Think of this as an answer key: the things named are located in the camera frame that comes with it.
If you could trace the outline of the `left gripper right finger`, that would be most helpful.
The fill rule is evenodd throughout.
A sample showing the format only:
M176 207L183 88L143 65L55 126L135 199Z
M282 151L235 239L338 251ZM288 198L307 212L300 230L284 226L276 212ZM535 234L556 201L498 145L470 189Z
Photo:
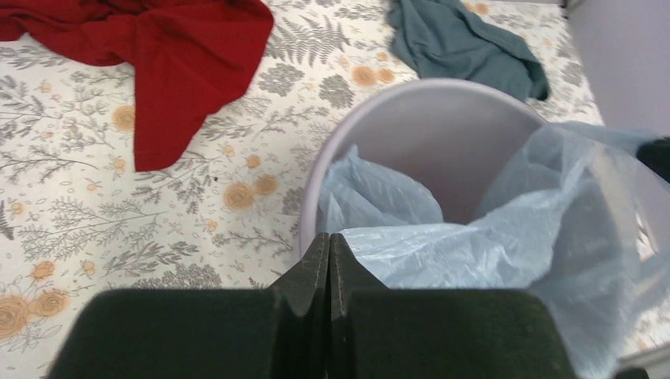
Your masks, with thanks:
M329 240L332 378L572 378L548 309L518 290L393 290Z

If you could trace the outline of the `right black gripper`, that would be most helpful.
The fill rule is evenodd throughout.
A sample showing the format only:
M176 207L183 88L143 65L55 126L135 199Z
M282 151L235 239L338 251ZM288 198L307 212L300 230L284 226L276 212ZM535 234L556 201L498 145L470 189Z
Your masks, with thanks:
M670 142L668 137L641 144L636 158L653 173L669 183L670 179Z

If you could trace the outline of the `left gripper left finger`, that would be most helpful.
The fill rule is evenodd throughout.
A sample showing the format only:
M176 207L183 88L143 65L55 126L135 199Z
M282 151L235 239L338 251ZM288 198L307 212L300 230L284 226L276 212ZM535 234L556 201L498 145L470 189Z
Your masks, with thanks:
M51 378L324 378L329 237L264 289L98 294Z

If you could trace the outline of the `light blue plastic trash bag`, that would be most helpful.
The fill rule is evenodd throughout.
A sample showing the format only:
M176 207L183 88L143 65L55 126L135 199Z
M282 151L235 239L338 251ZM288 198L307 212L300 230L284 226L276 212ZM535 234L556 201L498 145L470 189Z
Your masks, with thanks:
M608 378L635 318L669 288L668 255L640 261L634 204L645 166L637 149L659 138L581 122L541 126L467 224L444 222L428 188L352 147L326 172L318 228L343 234L388 287L530 292L554 317L576 374Z

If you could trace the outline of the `grey plastic trash bin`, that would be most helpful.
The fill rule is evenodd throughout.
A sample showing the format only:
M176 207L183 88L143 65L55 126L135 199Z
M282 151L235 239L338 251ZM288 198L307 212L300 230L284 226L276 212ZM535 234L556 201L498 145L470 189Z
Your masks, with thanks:
M468 81L428 79L380 91L322 144L303 192L296 252L303 255L316 235L329 165L352 145L361 158L427 187L446 221L468 223L491 181L543 124L530 106Z

